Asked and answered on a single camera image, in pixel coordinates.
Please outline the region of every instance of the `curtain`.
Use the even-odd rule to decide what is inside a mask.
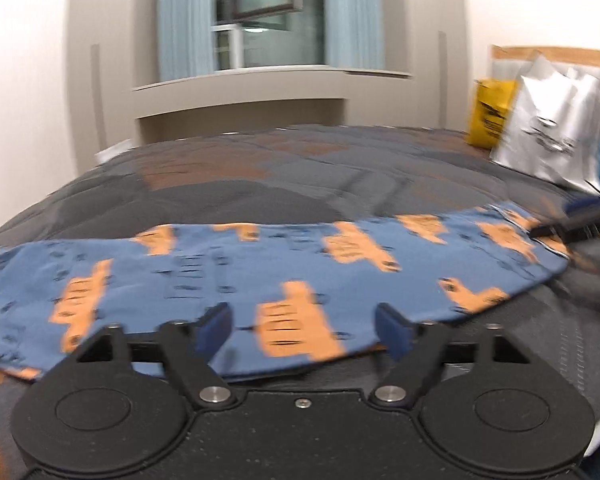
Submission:
[[[158,0],[157,13],[160,81],[212,73],[215,0]]]
[[[326,62],[384,68],[382,0],[324,0]]]

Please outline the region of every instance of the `blue fabric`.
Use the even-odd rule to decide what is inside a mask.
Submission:
[[[160,81],[211,74],[216,69],[216,0],[158,0]]]
[[[42,374],[103,326],[150,332],[223,301],[235,329],[211,361],[222,375],[363,351],[377,341],[378,303],[413,322],[457,319],[562,272],[568,259],[529,240],[526,218],[505,203],[335,224],[162,226],[1,250],[0,368]],[[494,229],[508,241],[496,243]]]
[[[382,0],[324,0],[328,65],[384,69]]]

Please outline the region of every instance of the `silver bolt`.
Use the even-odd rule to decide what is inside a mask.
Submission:
[[[225,402],[229,400],[229,397],[231,397],[231,392],[223,386],[207,386],[200,390],[200,399],[213,404]]]
[[[309,399],[296,399],[296,408],[308,408],[311,404]]]
[[[380,386],[375,395],[378,399],[384,402],[398,402],[407,396],[407,392],[400,386]]]

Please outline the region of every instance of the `window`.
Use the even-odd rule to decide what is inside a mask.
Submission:
[[[218,70],[324,64],[323,0],[216,0]]]

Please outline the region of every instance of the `headboard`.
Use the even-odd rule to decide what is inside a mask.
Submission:
[[[491,77],[515,79],[540,51],[561,72],[575,66],[600,79],[600,50],[568,46],[491,46]]]

